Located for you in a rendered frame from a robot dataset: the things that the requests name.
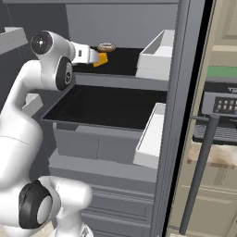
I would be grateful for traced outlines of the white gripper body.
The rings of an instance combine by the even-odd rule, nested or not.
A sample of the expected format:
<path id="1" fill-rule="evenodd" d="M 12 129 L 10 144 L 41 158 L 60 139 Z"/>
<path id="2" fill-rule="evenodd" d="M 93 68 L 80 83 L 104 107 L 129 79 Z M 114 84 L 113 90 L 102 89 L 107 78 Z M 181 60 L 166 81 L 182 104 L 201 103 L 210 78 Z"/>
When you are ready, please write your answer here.
<path id="1" fill-rule="evenodd" d="M 89 50 L 89 63 L 99 63 L 100 62 L 100 54 L 94 49 Z"/>

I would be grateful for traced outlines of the yellow cheese wedge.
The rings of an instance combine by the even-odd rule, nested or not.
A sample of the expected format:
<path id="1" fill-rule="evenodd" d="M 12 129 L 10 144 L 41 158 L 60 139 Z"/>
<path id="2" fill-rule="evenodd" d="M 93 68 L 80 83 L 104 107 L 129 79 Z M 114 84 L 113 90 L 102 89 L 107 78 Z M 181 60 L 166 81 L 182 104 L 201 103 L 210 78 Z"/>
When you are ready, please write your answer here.
<path id="1" fill-rule="evenodd" d="M 101 53 L 100 59 L 97 63 L 94 63 L 94 67 L 96 68 L 96 67 L 102 66 L 107 62 L 108 62 L 107 53 Z"/>

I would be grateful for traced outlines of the grey fridge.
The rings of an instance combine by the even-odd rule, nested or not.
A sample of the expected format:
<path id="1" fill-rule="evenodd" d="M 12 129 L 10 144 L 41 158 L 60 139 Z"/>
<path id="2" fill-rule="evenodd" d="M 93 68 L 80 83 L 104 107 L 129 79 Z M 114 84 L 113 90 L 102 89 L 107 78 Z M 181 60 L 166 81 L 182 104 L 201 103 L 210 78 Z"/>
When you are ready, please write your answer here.
<path id="1" fill-rule="evenodd" d="M 178 7 L 174 3 L 124 0 L 0 0 L 0 33 L 5 27 L 22 27 L 28 43 L 0 55 L 0 112 L 22 66 L 35 60 L 31 50 L 32 37 L 41 31 L 51 31 L 77 44 L 87 44 L 97 50 L 100 43 L 112 43 L 122 48 L 141 48 L 142 51 L 163 30 L 175 30 Z M 43 115 L 74 85 L 77 84 L 72 66 L 72 80 L 63 91 L 32 90 L 41 96 L 43 107 L 32 116 L 43 131 L 43 141 L 36 155 L 29 178 L 54 176 L 49 158 L 57 151 L 53 123 L 77 125 L 89 133 L 101 135 L 118 131 L 138 131 L 95 125 L 45 121 Z"/>

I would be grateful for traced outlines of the white fridge door bin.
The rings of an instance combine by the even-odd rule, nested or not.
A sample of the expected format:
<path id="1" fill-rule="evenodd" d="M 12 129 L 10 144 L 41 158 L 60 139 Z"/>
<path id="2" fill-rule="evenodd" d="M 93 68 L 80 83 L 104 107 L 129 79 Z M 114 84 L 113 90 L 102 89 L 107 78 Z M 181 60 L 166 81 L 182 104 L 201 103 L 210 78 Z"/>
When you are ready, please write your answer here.
<path id="1" fill-rule="evenodd" d="M 139 54 L 135 77 L 168 81 L 174 43 L 174 30 L 163 30 Z"/>
<path id="2" fill-rule="evenodd" d="M 135 165 L 158 168 L 166 105 L 156 103 L 136 146 Z"/>

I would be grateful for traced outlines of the grey fridge door bin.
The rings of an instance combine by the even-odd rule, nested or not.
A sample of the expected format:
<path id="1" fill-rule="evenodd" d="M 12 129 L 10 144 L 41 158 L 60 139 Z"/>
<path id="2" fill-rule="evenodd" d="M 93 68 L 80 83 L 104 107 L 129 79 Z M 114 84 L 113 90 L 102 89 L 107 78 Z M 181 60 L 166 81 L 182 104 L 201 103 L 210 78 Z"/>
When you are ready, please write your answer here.
<path id="1" fill-rule="evenodd" d="M 44 104 L 39 94 L 27 94 L 22 111 L 26 115 L 32 117 L 43 107 L 43 105 Z"/>
<path id="2" fill-rule="evenodd" d="M 28 43 L 22 27 L 5 27 L 0 33 L 0 55 L 19 48 Z"/>

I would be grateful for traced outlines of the grey fridge door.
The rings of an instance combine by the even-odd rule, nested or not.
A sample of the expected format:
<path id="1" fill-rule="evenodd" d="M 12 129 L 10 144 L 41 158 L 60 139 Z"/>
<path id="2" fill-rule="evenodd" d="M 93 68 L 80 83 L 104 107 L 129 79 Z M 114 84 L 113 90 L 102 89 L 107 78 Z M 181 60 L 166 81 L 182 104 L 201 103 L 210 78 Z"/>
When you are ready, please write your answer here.
<path id="1" fill-rule="evenodd" d="M 162 237 L 165 229 L 194 60 L 203 53 L 197 47 L 205 44 L 213 5 L 214 0 L 179 1 L 149 237 Z"/>

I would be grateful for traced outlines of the beige base cabinet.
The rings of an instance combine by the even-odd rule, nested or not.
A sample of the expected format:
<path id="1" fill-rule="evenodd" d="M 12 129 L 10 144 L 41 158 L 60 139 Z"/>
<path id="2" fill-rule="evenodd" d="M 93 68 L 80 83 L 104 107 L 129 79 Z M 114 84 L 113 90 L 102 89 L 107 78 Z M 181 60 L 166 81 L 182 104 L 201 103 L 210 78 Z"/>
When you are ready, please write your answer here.
<path id="1" fill-rule="evenodd" d="M 184 164 L 168 224 L 179 236 L 195 164 Z M 237 237 L 237 169 L 207 166 L 184 237 Z"/>

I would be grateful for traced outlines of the brown glazed donut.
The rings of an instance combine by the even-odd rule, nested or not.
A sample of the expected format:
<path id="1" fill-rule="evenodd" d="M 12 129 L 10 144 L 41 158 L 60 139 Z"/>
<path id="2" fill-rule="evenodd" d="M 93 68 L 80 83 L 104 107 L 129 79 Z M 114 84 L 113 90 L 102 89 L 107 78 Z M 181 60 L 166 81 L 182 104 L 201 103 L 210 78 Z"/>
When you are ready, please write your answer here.
<path id="1" fill-rule="evenodd" d="M 101 53 L 109 53 L 116 50 L 116 46 L 112 43 L 100 43 L 97 45 L 97 50 Z"/>

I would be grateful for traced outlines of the grey crisper drawer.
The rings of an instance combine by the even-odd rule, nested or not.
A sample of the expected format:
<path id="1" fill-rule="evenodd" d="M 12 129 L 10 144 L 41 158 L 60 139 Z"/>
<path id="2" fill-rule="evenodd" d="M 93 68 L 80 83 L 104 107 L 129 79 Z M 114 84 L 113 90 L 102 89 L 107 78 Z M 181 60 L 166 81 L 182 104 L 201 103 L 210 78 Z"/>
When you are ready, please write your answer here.
<path id="1" fill-rule="evenodd" d="M 142 136 L 140 131 L 118 131 L 101 135 L 97 158 L 122 164 L 131 164 L 136 146 Z"/>
<path id="2" fill-rule="evenodd" d="M 62 156 L 96 159 L 99 138 L 86 127 L 53 123 L 57 151 Z"/>

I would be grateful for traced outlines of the green flat item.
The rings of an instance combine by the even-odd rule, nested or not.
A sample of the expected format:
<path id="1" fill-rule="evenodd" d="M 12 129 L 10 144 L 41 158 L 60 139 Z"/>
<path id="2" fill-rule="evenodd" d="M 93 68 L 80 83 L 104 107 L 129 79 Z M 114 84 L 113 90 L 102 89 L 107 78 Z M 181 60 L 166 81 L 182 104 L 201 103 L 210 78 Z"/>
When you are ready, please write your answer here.
<path id="1" fill-rule="evenodd" d="M 210 66 L 207 70 L 208 77 L 237 78 L 237 67 Z"/>

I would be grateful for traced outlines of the grey freezer drawer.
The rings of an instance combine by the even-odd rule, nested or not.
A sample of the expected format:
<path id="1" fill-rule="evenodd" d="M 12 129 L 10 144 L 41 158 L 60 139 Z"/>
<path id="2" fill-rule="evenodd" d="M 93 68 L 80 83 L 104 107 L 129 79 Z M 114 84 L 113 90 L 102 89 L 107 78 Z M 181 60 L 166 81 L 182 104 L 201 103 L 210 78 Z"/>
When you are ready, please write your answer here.
<path id="1" fill-rule="evenodd" d="M 155 198 L 156 171 L 99 159 L 49 158 L 52 175 L 84 181 L 94 191 L 81 212 L 94 237 L 149 237 Z"/>

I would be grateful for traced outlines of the beige wall cabinet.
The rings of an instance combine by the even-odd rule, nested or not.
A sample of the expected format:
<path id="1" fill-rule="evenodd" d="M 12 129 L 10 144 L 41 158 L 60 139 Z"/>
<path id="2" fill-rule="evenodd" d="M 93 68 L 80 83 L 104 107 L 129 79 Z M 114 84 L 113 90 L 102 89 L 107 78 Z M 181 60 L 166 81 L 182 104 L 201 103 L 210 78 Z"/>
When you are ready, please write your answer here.
<path id="1" fill-rule="evenodd" d="M 211 66 L 237 67 L 237 0 L 222 0 Z"/>

